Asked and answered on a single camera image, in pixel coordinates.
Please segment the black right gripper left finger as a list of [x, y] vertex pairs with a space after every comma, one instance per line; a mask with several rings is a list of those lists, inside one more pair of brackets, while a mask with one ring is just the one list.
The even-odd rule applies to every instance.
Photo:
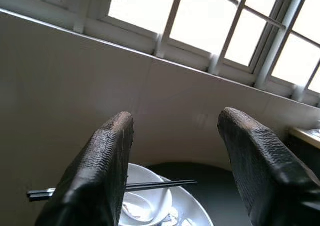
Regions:
[[35, 226], [118, 226], [134, 139], [129, 112], [98, 128], [65, 170]]

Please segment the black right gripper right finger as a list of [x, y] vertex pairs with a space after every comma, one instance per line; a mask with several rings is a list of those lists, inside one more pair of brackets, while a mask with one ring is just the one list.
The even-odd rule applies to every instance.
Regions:
[[270, 128], [232, 107], [217, 128], [251, 226], [320, 226], [320, 179]]

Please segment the white bowl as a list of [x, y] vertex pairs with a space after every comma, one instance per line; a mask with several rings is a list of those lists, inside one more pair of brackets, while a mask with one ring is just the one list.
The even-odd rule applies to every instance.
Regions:
[[[164, 181], [153, 171], [133, 163], [128, 165], [127, 174], [128, 184], [162, 183]], [[133, 199], [128, 192], [124, 194], [123, 202], [136, 205], [141, 209], [153, 209], [153, 220], [141, 222], [133, 219], [122, 210], [118, 226], [158, 226], [168, 216], [173, 205], [173, 195], [168, 188], [134, 191], [133, 194], [144, 198], [147, 203], [141, 203], [139, 199]]]

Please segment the beige kitchen countertop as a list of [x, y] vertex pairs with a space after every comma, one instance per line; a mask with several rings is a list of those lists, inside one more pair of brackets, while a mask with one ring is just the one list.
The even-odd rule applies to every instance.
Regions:
[[290, 128], [289, 134], [304, 141], [305, 143], [320, 150], [320, 137], [310, 133], [308, 130], [299, 128]]

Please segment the white ceramic spoon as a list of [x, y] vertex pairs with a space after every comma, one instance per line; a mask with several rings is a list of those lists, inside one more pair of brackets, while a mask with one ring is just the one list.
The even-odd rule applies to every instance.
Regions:
[[156, 186], [135, 186], [127, 188], [122, 202], [122, 211], [135, 221], [141, 223], [152, 222], [159, 213], [159, 207], [147, 198], [136, 194], [136, 192], [155, 191], [156, 194], [159, 194], [159, 190], [160, 188]]

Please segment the round black table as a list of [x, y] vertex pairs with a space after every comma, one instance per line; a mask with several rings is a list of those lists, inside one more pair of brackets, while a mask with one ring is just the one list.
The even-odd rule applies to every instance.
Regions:
[[232, 172], [199, 163], [168, 162], [150, 165], [169, 180], [196, 180], [184, 188], [204, 207], [214, 226], [251, 226]]

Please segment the white plate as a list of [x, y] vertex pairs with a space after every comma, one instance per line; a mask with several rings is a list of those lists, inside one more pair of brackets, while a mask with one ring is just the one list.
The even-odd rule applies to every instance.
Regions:
[[157, 226], [214, 226], [210, 216], [195, 197], [182, 186], [172, 187], [172, 207]]

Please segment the white window frame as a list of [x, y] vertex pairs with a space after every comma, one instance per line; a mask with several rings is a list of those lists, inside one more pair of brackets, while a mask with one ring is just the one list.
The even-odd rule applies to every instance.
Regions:
[[320, 0], [0, 0], [9, 12], [320, 108]]

